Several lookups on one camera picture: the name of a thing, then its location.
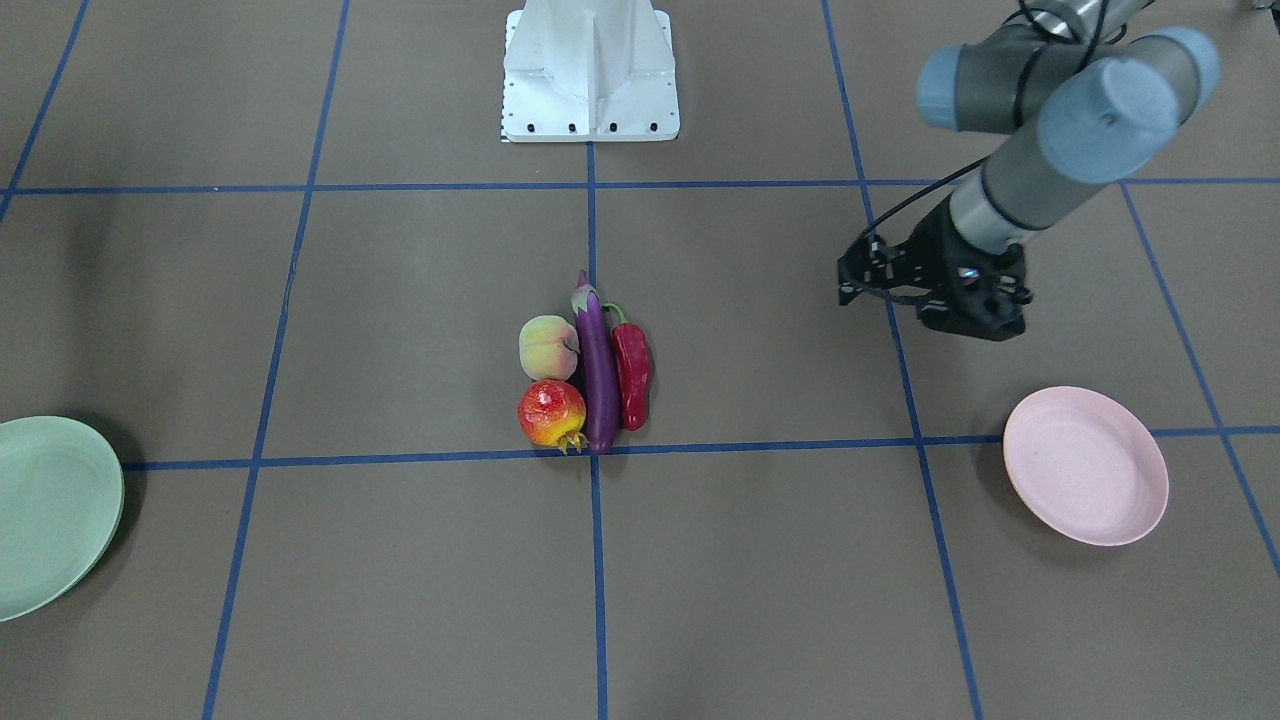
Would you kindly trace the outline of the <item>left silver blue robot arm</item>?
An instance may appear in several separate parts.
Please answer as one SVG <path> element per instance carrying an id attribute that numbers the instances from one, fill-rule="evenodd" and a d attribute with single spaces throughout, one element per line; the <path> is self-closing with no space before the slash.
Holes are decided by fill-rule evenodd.
<path id="1" fill-rule="evenodd" d="M 1020 336 L 1033 300 L 1027 241 L 1142 169 L 1206 105 L 1222 60 L 1213 41 L 1169 27 L 1128 44 L 1143 1 L 1023 1 L 989 37 L 934 51 L 916 111 L 1002 143 L 941 184 L 948 195 L 901 243 L 872 222 L 837 263 L 838 304 L 910 307 L 931 331 Z"/>

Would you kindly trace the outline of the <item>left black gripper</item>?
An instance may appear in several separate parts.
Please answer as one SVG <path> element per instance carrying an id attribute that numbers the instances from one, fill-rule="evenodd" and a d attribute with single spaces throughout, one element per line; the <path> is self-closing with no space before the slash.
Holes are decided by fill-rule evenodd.
<path id="1" fill-rule="evenodd" d="M 868 293 L 914 309 L 931 331 L 993 342 L 1025 332 L 1023 309 L 1033 300 L 1023 245 L 1001 254 L 969 245 L 947 200 L 900 245 L 860 234 L 837 261 L 837 282 L 841 305 Z"/>

